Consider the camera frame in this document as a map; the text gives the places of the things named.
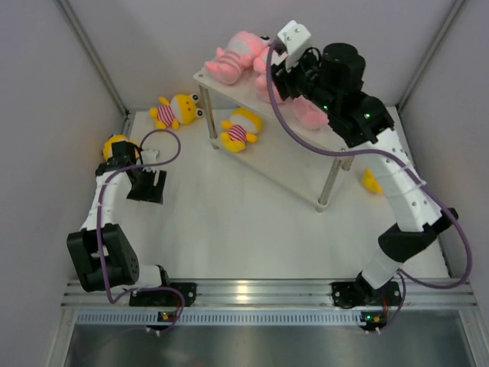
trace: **white tabletop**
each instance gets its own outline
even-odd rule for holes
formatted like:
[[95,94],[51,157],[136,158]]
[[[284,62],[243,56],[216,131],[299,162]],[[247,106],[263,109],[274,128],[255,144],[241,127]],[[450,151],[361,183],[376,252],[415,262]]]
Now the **white tabletop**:
[[[153,128],[147,112],[138,112],[131,139],[139,142]],[[340,173],[329,206],[317,213],[214,150],[203,119],[177,134],[182,154],[165,168],[164,204],[127,200],[121,221],[140,261],[163,265],[171,278],[353,278],[394,223],[387,200],[360,185],[360,159]],[[175,152],[172,139],[157,134],[145,145],[164,159]],[[421,278],[448,276],[437,243],[405,269]]]

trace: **gray wall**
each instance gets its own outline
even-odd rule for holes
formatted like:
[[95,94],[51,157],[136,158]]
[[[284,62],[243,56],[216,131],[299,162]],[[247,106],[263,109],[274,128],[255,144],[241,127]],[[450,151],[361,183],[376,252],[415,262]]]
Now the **gray wall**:
[[41,365],[120,118],[51,0],[0,5],[0,365]]
[[[403,113],[418,167],[455,206],[474,250],[471,282],[489,324],[489,2],[468,2]],[[456,232],[445,238],[455,272],[465,268]]]
[[315,45],[355,45],[366,91],[393,104],[443,19],[449,0],[71,0],[123,100],[151,106],[196,89],[192,76],[237,31],[276,34],[290,19]]

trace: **metal frame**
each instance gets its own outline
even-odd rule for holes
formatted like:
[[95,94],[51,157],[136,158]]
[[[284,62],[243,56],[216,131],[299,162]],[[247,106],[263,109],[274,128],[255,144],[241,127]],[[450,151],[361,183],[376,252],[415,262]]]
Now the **metal frame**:
[[443,19],[442,23],[440,24],[440,26],[439,26],[436,34],[435,34],[435,37],[430,42],[428,49],[426,50],[425,54],[421,58],[421,61],[419,62],[416,69],[414,70],[414,74],[410,78],[410,83],[408,84],[403,95],[400,97],[399,102],[396,104],[397,111],[399,113],[401,113],[403,111],[404,107],[407,104],[407,101],[409,100],[409,98],[413,94],[414,89],[416,88],[419,81],[423,77],[423,74],[425,73],[428,66],[431,64],[433,57],[435,56],[436,52],[440,48],[442,42],[445,40],[447,33],[452,28],[452,25],[454,24],[455,19],[457,19],[457,17],[461,14],[461,10],[463,9],[463,7],[466,3],[467,3],[467,0],[454,0],[453,1],[452,6],[451,6],[448,14]]
[[68,0],[54,0],[54,2],[56,3],[63,17],[65,18],[67,24],[70,26],[73,33],[75,34],[79,45],[82,47],[83,51],[85,51],[86,56],[95,68],[97,75],[102,81],[102,84],[107,89],[108,94],[111,96],[112,101],[117,106],[119,112],[122,115],[127,115],[128,109],[126,108],[124,101],[122,100],[117,89],[115,88],[115,85],[112,82],[112,79],[109,76],[107,69],[100,59],[99,53],[93,47],[92,42],[90,42],[90,39],[83,29],[83,26],[80,23],[78,16],[73,10],[70,2]]
[[77,318],[77,310],[61,310],[56,336],[51,343],[47,361],[44,363],[46,367],[60,367],[64,365]]
[[[452,283],[455,279],[425,279],[435,284]],[[341,279],[284,280],[219,280],[179,279],[197,285],[194,305],[186,310],[185,325],[321,325],[324,327],[352,326],[358,311],[380,310],[379,307],[357,307],[345,311],[332,302],[331,283]],[[478,309],[470,284],[453,290],[433,290],[408,281],[404,310],[456,310],[465,331],[468,348],[477,367],[489,365],[489,334]],[[57,335],[46,365],[63,365],[75,323],[87,324],[146,324],[155,311],[164,307],[129,307],[128,298],[109,304],[105,292],[87,294],[79,281],[71,281],[61,305],[62,314]],[[345,312],[353,312],[342,318]]]

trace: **pink stuffed animal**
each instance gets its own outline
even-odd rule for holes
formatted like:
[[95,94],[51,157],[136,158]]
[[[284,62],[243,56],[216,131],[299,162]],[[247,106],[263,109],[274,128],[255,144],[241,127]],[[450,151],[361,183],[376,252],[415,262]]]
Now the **pink stuffed animal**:
[[[269,47],[263,49],[261,51],[260,55],[258,55],[258,57],[256,59],[254,59],[254,62],[253,62],[254,71],[257,71],[260,73],[258,78],[254,81],[254,88],[256,89],[258,98],[263,99],[266,102],[270,102],[270,97],[268,96],[268,89],[267,89],[267,76],[265,75],[265,70],[267,69],[268,49],[269,49]],[[276,52],[274,52],[272,55],[272,63],[275,63],[275,61],[278,58],[279,58],[278,54]],[[278,103],[284,102],[280,98],[280,94],[278,93],[278,90],[275,86],[274,86],[274,96],[275,96],[275,100]]]
[[302,96],[293,100],[293,111],[301,125],[308,130],[319,130],[328,125],[328,115]]
[[253,64],[253,60],[270,43],[269,37],[258,37],[248,31],[238,32],[223,50],[218,48],[216,58],[204,63],[212,77],[224,84],[234,84],[243,70]]

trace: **white bracket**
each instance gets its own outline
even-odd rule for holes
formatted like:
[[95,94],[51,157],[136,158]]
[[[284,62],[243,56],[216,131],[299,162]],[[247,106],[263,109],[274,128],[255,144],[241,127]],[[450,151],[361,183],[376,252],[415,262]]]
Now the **white bracket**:
[[304,25],[290,21],[278,32],[277,36],[287,48],[288,56],[285,59],[285,67],[288,71],[296,65],[304,51],[312,46],[311,34]]

